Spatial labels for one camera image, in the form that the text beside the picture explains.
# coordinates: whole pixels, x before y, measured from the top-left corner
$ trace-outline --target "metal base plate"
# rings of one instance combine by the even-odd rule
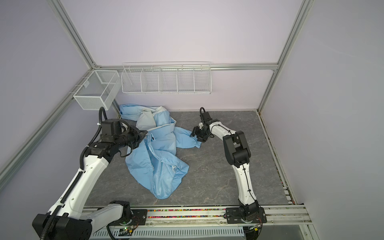
[[[225,212],[227,214],[227,223],[245,223],[241,219],[241,217],[235,217],[235,216],[239,216],[239,214],[240,214],[239,208],[227,207],[225,209]],[[265,216],[264,208],[259,207],[259,215],[258,216],[262,220],[263,223],[266,223],[266,216]],[[260,221],[256,217],[255,219],[252,220],[252,222],[247,222],[247,223],[260,223]]]
[[[147,209],[131,209],[133,215],[132,215],[132,221],[128,225],[136,226],[137,222],[139,221],[140,225],[145,225],[145,221],[147,220]],[[121,226],[120,225],[121,220],[117,220],[114,222],[111,222],[111,226]]]

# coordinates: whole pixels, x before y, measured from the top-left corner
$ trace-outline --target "light blue cloth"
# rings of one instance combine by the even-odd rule
[[[200,148],[201,142],[189,137],[191,131],[175,127],[176,121],[163,107],[124,104],[120,105],[120,115],[137,121],[138,129],[148,131],[139,147],[125,159],[129,172],[156,198],[169,197],[189,169],[175,156],[176,148]]]

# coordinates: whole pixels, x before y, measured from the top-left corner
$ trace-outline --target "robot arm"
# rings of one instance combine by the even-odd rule
[[[191,137],[196,135],[200,142],[205,142],[209,137],[214,136],[223,140],[225,157],[235,171],[237,187],[239,189],[240,217],[243,221],[254,220],[258,217],[262,208],[259,206],[252,189],[249,175],[251,152],[244,133],[231,130],[225,127],[219,120],[212,119],[204,108],[200,108],[200,118],[201,122],[199,126],[194,127]]]
[[[40,239],[85,240],[113,221],[131,220],[129,202],[124,201],[113,201],[92,214],[82,215],[85,201],[113,156],[125,146],[132,152],[147,134],[123,119],[107,119],[104,108],[100,108],[98,125],[98,131],[80,156],[80,168],[67,189],[47,214],[38,214],[33,220],[32,226]],[[93,142],[100,131],[100,141]]]

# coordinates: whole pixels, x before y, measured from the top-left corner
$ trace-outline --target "white wire shelf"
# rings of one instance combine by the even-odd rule
[[[211,93],[210,65],[127,65],[121,73],[126,94]]]
[[[109,109],[120,87],[116,70],[93,70],[73,97],[84,110]]]

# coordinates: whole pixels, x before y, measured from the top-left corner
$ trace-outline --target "gray tabletop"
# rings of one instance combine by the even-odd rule
[[[189,130],[200,122],[198,112],[170,115],[177,121],[176,126]],[[252,154],[250,175],[259,204],[288,204],[257,113],[220,111],[210,115],[228,128],[244,132]],[[117,154],[96,182],[86,206],[104,206],[113,200],[129,201],[131,206],[238,205],[235,173],[225,159],[222,140],[209,138],[199,149],[178,148],[176,156],[189,165],[189,171],[167,199],[155,198],[140,185],[129,173],[125,158]]]

